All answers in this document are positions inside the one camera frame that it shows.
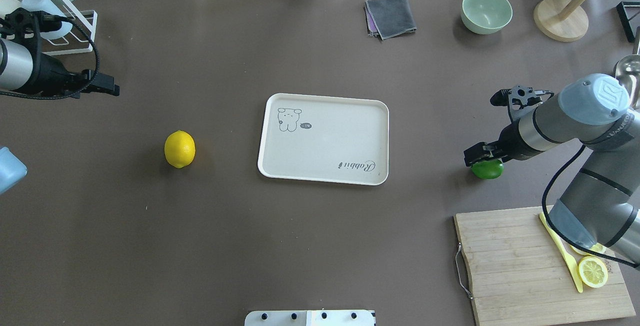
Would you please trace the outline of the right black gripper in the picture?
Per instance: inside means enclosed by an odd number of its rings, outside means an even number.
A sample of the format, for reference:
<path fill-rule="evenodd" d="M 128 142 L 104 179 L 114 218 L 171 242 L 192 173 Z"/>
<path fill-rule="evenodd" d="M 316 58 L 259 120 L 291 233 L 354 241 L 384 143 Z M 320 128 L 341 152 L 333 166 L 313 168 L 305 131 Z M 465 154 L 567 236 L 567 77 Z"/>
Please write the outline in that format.
<path fill-rule="evenodd" d="M 463 155 L 465 166 L 471 167 L 480 162 L 502 159 L 506 154 L 498 145 L 498 142 L 479 142 L 467 148 Z"/>

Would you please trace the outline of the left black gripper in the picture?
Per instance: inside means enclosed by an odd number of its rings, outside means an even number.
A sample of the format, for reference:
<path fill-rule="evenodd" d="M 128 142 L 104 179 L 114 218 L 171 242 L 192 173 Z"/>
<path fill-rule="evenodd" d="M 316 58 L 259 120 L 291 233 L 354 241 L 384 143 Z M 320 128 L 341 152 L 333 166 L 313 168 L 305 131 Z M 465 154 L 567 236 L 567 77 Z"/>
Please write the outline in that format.
<path fill-rule="evenodd" d="M 105 75 L 101 72 L 95 72 L 91 69 L 85 69 L 81 72 L 83 86 L 87 83 L 82 92 L 100 92 L 111 96 L 119 96 L 121 94 L 121 88 L 115 83 L 115 79 L 110 75 Z"/>

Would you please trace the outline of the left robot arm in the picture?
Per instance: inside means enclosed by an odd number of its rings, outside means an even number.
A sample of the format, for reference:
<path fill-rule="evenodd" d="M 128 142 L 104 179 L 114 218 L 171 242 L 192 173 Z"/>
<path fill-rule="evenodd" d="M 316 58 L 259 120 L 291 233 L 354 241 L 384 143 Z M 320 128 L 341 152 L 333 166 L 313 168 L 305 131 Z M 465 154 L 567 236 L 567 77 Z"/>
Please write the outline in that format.
<path fill-rule="evenodd" d="M 22 7 L 1 19 L 1 94 L 24 99 L 79 98 L 90 92 L 119 96 L 121 88 L 110 75 L 99 72 L 98 47 L 78 24 L 65 16 Z M 42 52 L 41 32 L 70 23 L 88 40 L 94 69 L 68 71 L 62 62 Z"/>

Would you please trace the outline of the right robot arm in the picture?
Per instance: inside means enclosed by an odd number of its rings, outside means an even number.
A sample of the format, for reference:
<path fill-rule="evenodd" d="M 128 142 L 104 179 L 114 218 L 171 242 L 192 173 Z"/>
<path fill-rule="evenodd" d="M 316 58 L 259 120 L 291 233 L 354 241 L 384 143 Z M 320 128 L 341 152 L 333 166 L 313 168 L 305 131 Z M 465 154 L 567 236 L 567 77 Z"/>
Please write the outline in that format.
<path fill-rule="evenodd" d="M 639 114 L 627 90 L 612 76 L 595 73 L 560 92 L 514 86 L 491 98 L 506 107 L 510 124 L 494 142 L 464 151 L 467 167 L 498 160 L 528 160 L 570 140 L 590 155 L 550 210 L 547 223 L 562 239 L 588 252 L 601 244 L 611 258 L 639 268 L 639 208 L 630 198 L 639 189 Z"/>

